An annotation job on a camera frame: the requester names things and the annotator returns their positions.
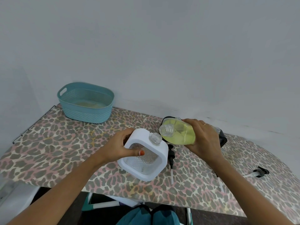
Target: clothing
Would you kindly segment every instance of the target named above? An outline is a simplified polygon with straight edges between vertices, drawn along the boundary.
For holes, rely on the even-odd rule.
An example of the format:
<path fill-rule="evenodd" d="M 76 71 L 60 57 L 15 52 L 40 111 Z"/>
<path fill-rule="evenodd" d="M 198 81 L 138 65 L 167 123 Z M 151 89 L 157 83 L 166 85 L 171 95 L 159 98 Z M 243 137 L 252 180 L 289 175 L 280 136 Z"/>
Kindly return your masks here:
<path fill-rule="evenodd" d="M 179 225 L 179 219 L 169 205 L 160 205 L 154 210 L 140 205 L 122 217 L 117 225 Z"/>

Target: basket rim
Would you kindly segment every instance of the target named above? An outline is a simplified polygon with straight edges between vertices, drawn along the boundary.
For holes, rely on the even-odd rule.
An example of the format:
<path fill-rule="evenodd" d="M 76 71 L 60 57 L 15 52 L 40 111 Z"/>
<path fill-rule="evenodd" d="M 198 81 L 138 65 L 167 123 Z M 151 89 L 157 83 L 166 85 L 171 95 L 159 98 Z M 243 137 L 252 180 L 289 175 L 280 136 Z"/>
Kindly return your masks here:
<path fill-rule="evenodd" d="M 109 91 L 112 93 L 112 95 L 113 95 L 112 102 L 111 102 L 108 106 L 101 107 L 101 108 L 95 108 L 95 107 L 80 106 L 80 105 L 73 104 L 73 103 L 70 103 L 70 102 L 65 102 L 64 100 L 60 99 L 60 96 L 61 96 L 61 95 L 60 95 L 59 93 L 60 93 L 67 85 L 76 84 L 76 83 L 81 83 L 81 84 L 86 84 L 86 85 L 94 85 L 94 86 L 97 86 L 97 87 L 100 87 L 100 88 L 105 88 L 105 89 L 109 90 Z M 86 88 L 82 88 L 82 87 L 78 87 L 78 88 L 81 88 L 81 89 L 84 89 L 84 90 L 89 90 L 89 91 L 94 91 L 94 92 L 98 92 L 98 93 L 102 93 L 102 92 L 99 92 L 99 91 L 90 90 L 90 89 L 86 89 Z M 64 102 L 64 103 L 71 104 L 71 105 L 73 105 L 73 106 L 79 106 L 79 107 L 88 108 L 88 109 L 104 109 L 104 108 L 107 108 L 107 107 L 109 107 L 109 106 L 112 106 L 113 101 L 114 101 L 114 99 L 115 99 L 115 94 L 114 94 L 114 92 L 113 92 L 112 90 L 110 90 L 110 89 L 107 88 L 107 87 L 103 87 L 103 86 L 99 86 L 99 85 L 95 85 L 95 84 L 90 84 L 90 83 L 85 83 L 85 82 L 72 82 L 72 83 L 66 84 L 66 85 L 63 86 L 61 89 L 59 89 L 59 91 L 57 92 L 57 98 L 58 98 L 58 100 L 60 101 L 60 103 L 61 103 L 61 102 Z"/>

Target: forearm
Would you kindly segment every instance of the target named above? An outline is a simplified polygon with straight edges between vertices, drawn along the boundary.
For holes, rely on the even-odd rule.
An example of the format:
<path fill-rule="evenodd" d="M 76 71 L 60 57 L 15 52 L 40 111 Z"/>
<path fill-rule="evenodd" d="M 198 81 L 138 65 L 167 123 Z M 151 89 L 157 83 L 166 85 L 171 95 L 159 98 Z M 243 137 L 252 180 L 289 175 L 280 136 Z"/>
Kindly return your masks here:
<path fill-rule="evenodd" d="M 251 224 L 293 224 L 225 159 L 209 165 L 235 196 Z"/>
<path fill-rule="evenodd" d="M 55 225 L 73 203 L 89 178 L 103 164 L 93 156 L 76 167 L 60 183 L 15 217 L 8 225 Z"/>

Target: hand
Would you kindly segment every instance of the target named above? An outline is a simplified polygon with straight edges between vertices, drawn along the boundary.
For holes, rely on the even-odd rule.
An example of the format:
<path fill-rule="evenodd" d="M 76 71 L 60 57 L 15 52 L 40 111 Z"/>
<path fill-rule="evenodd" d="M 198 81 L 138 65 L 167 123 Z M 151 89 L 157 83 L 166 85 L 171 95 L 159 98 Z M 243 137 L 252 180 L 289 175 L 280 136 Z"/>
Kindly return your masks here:
<path fill-rule="evenodd" d="M 211 125 L 197 119 L 184 119 L 184 122 L 192 125 L 196 140 L 192 145 L 185 145 L 191 152 L 203 159 L 208 165 L 224 159 L 218 133 Z"/>
<path fill-rule="evenodd" d="M 93 156 L 98 161 L 98 164 L 106 164 L 128 156 L 141 156 L 145 152 L 139 148 L 128 149 L 124 148 L 124 144 L 134 131 L 134 128 L 128 128 L 119 131 L 112 136 L 109 141 L 96 151 Z"/>

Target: metal frame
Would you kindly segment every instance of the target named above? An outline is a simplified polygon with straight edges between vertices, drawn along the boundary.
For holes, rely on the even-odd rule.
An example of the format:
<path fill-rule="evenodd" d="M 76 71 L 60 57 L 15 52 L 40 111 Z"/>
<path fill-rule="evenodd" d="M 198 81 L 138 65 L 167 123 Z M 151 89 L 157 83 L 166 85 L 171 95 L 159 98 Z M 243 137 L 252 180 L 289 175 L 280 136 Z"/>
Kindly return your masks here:
<path fill-rule="evenodd" d="M 39 120 L 41 120 L 47 113 L 49 113 L 54 107 L 56 107 L 56 105 L 54 105 L 53 107 L 51 107 L 46 113 L 44 113 L 43 114 L 43 116 L 42 117 L 40 117 L 35 123 L 33 123 L 28 129 L 26 129 L 24 132 L 22 132 L 17 138 L 15 138 L 13 141 L 12 141 L 12 143 L 14 144 L 15 143 L 15 141 L 17 140 L 17 139 L 19 139 L 21 136 L 23 136 L 23 134 L 25 133 L 25 132 L 27 132 L 32 126 L 34 126 Z"/>

